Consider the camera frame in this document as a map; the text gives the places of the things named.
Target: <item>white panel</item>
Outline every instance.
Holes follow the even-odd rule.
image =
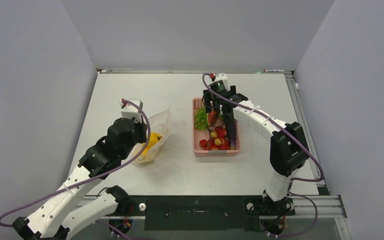
[[[296,79],[352,239],[384,239],[384,0],[336,0]]]
[[[286,122],[297,120],[283,74],[229,74],[228,79],[262,110]],[[140,99],[149,117],[170,106],[172,130],[154,162],[132,163],[112,173],[89,194],[119,185],[130,195],[261,195],[274,172],[269,142],[245,123],[238,123],[241,151],[237,156],[194,156],[192,99],[202,96],[204,88],[202,74],[99,74],[72,169],[120,118],[119,98]],[[309,162],[297,176],[314,178]],[[313,182],[295,182],[292,191],[318,194]]]
[[[0,0],[0,215],[64,181],[95,77],[60,1]]]
[[[99,68],[294,70],[334,0],[62,0]]]

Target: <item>cable tie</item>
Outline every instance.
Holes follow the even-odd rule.
[[[67,187],[67,185],[65,183],[62,184],[62,186],[65,188],[65,190],[67,190],[67,192],[69,192],[73,197],[76,196],[76,194]]]
[[[272,115],[268,115],[268,117],[262,122],[262,124],[264,125],[265,123],[267,123],[267,121],[269,120],[269,119],[271,119],[272,118]]]
[[[248,112],[248,117],[249,117],[251,114],[253,114],[253,112],[254,112],[255,110],[260,110],[260,109],[261,109],[260,105],[256,105],[253,109],[249,110],[249,112]]]

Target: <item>yellow fruit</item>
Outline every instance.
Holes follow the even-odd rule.
[[[219,135],[217,134],[217,132],[212,131],[212,132],[209,134],[209,137],[212,138],[212,139],[216,139],[216,138],[219,137]]]
[[[217,147],[220,147],[221,145],[223,145],[223,142],[220,138],[216,138],[214,139],[214,145],[216,145]]]
[[[143,150],[141,156],[145,155],[150,148],[152,148],[155,144],[157,144],[161,139],[163,139],[163,136],[156,132],[151,132],[151,137],[149,139],[148,146],[146,146],[145,150]]]

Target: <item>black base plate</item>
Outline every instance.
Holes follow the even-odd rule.
[[[278,216],[265,210],[260,195],[248,196],[135,196],[131,195],[133,213],[145,215],[145,231],[188,231],[244,229],[253,231],[247,203],[255,205],[252,217],[260,224],[259,216]],[[139,211],[140,203],[146,204],[145,212]],[[111,216],[122,216],[114,213]]]

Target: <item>yellow bell pepper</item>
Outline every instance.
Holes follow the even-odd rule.
[[[155,144],[157,144],[161,139],[163,139],[163,136],[156,132],[151,132],[151,137],[149,139],[148,146],[146,146],[145,150],[143,150],[141,156],[145,155],[150,148],[152,148]]]

